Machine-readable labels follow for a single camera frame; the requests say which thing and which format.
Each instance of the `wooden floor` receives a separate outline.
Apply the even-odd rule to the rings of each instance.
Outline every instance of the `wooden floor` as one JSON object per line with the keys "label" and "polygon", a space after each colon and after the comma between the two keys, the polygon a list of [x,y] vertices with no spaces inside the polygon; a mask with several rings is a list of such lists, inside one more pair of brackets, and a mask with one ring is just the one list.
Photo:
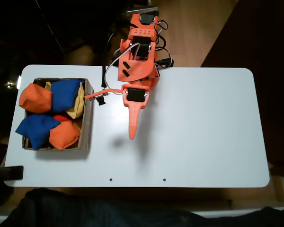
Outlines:
{"label": "wooden floor", "polygon": [[[160,8],[160,19],[169,24],[162,36],[166,48],[175,60],[175,67],[200,67],[219,32],[235,6],[235,0],[154,0]],[[114,40],[113,51],[119,40]],[[72,52],[68,64],[92,64],[93,53],[88,46]],[[160,58],[167,55],[161,51]],[[18,204],[31,188],[15,188],[9,204]],[[209,188],[209,189],[99,189],[58,188],[68,194],[86,195],[136,201],[218,201],[218,200],[274,200],[282,199],[278,178],[265,188]]]}

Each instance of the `cardboard box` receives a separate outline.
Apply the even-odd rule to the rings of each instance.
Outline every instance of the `cardboard box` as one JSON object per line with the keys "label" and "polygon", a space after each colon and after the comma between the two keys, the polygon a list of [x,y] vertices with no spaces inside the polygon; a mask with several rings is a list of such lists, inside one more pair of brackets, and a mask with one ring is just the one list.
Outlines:
{"label": "cardboard box", "polygon": [[[36,78],[34,80],[34,84],[37,84],[41,87],[45,87],[45,84],[47,81],[54,83],[59,80],[67,80],[67,79],[80,79],[84,80],[85,83],[83,84],[84,87],[84,93],[85,95],[92,94],[93,88],[89,83],[88,79],[83,78]],[[79,118],[74,119],[74,124],[78,127],[78,129],[81,131],[81,135],[79,136],[79,139],[76,143],[71,145],[70,147],[64,149],[64,150],[89,150],[90,147],[90,139],[91,139],[91,127],[92,127],[92,108],[93,108],[93,101],[90,101],[89,99],[84,100],[84,111],[83,115]],[[25,110],[25,116],[30,116],[34,113],[26,111]],[[27,150],[33,150],[32,144],[29,141],[29,138],[22,137],[22,148]],[[49,142],[45,143],[39,150],[56,150],[60,151],[56,148],[54,148]]]}

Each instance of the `blue bean bag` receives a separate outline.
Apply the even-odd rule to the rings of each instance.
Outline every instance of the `blue bean bag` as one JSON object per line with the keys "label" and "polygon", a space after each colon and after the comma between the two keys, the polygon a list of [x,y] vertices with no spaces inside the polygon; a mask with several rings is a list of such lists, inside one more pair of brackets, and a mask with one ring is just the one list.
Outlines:
{"label": "blue bean bag", "polygon": [[50,130],[60,124],[54,118],[42,114],[34,114],[23,119],[16,133],[28,137],[33,149],[38,150],[49,140]]}
{"label": "blue bean bag", "polygon": [[77,91],[80,87],[78,79],[60,80],[52,83],[51,92],[53,93],[52,112],[63,112],[73,107]]}

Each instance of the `black cloth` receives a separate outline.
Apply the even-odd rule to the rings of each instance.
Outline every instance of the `black cloth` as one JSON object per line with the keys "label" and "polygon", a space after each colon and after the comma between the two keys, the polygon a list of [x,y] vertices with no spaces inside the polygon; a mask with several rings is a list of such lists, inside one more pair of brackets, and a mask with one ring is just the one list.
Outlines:
{"label": "black cloth", "polygon": [[181,211],[95,201],[48,189],[28,192],[4,227],[284,227],[284,210],[266,207],[239,217],[204,218]]}

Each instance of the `cable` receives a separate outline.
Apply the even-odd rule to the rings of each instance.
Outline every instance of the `cable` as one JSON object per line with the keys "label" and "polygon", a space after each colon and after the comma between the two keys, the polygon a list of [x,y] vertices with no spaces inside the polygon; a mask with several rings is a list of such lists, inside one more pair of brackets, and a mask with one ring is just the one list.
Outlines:
{"label": "cable", "polygon": [[169,67],[171,66],[172,62],[173,62],[170,53],[169,53],[168,50],[166,50],[164,47],[160,47],[160,46],[156,47],[156,51],[158,51],[158,50],[165,50],[165,51],[169,54],[169,59],[170,59],[169,66],[168,66],[168,67],[163,67],[162,65],[160,65],[160,66],[161,66],[162,68],[164,68],[164,69],[169,68]]}
{"label": "cable", "polygon": [[111,34],[111,36],[109,37],[109,39],[108,39],[108,41],[105,45],[105,49],[104,49],[104,54],[103,54],[104,56],[103,56],[103,61],[102,61],[102,84],[101,84],[101,86],[103,88],[106,88],[106,83],[104,81],[104,75],[105,75],[105,71],[106,71],[105,68],[106,68],[106,57],[107,57],[107,51],[108,51],[107,49],[108,49],[108,45],[109,45],[112,37],[114,36],[114,34],[115,34],[115,32],[113,32]]}
{"label": "cable", "polygon": [[140,48],[140,45],[137,47],[136,53],[134,54],[134,57],[133,57],[133,60],[136,60],[136,57],[137,57],[137,53],[138,53],[139,48]]}
{"label": "cable", "polygon": [[48,25],[48,23],[47,23],[47,21],[46,21],[44,15],[43,15],[43,13],[42,13],[42,10],[41,10],[41,8],[40,8],[40,6],[39,6],[39,3],[37,2],[37,0],[35,0],[35,1],[36,1],[36,3],[37,3],[37,6],[39,7],[39,9],[40,9],[40,11],[41,11],[41,15],[42,15],[43,19],[45,20],[45,22],[46,22],[46,24],[47,24],[49,30],[51,31],[53,37],[55,38],[55,40],[56,40],[56,42],[57,42],[57,44],[58,44],[58,46],[60,47],[60,50],[62,51],[62,53],[63,53],[63,55],[64,55],[64,60],[65,60],[65,52],[64,52],[63,48],[61,47],[61,45],[60,45],[60,43],[58,42],[58,40],[57,40],[57,38],[55,37],[55,35],[53,34],[53,31],[51,30],[51,27],[49,27],[49,25]]}
{"label": "cable", "polygon": [[110,63],[110,65],[109,65],[108,68],[106,69],[105,74],[104,74],[104,81],[105,81],[105,84],[106,84],[106,86],[107,86],[108,88],[110,88],[110,86],[108,85],[108,83],[107,83],[107,81],[106,81],[106,74],[107,74],[108,70],[110,69],[110,67],[111,67],[112,65],[114,65],[114,63],[115,63],[117,60],[119,60],[123,55],[125,55],[127,52],[129,52],[129,51],[130,51],[133,47],[135,47],[135,46],[139,46],[139,47],[140,47],[140,43],[135,43],[135,44],[129,46],[127,49],[125,49],[125,50],[123,51],[123,53],[120,54],[112,63]]}
{"label": "cable", "polygon": [[115,54],[118,53],[120,50],[121,50],[121,48],[119,48],[118,50],[116,50],[116,51],[114,52],[114,56],[115,56]]}
{"label": "cable", "polygon": [[[160,23],[164,23],[165,25],[166,25],[166,28],[163,28],[161,25],[160,25]],[[163,29],[163,30],[167,30],[168,28],[169,28],[169,25],[167,24],[167,22],[165,21],[165,20],[159,20],[158,22],[157,22],[157,25],[159,25],[160,27],[161,27],[161,30]]]}
{"label": "cable", "polygon": [[[162,25],[160,25],[160,23],[164,23],[164,24],[166,25],[166,28],[163,27]],[[157,33],[156,44],[159,44],[160,38],[161,38],[161,39],[163,40],[163,42],[164,42],[164,44],[163,44],[162,47],[165,48],[165,46],[166,46],[166,40],[163,38],[163,36],[160,35],[160,32],[161,32],[162,30],[167,30],[168,27],[169,27],[169,25],[168,25],[168,24],[166,23],[166,21],[164,21],[164,20],[160,20],[160,21],[158,21],[157,23],[153,22],[153,24],[158,25],[158,26],[161,28],[159,32],[155,29],[155,31],[156,31],[156,33]]]}

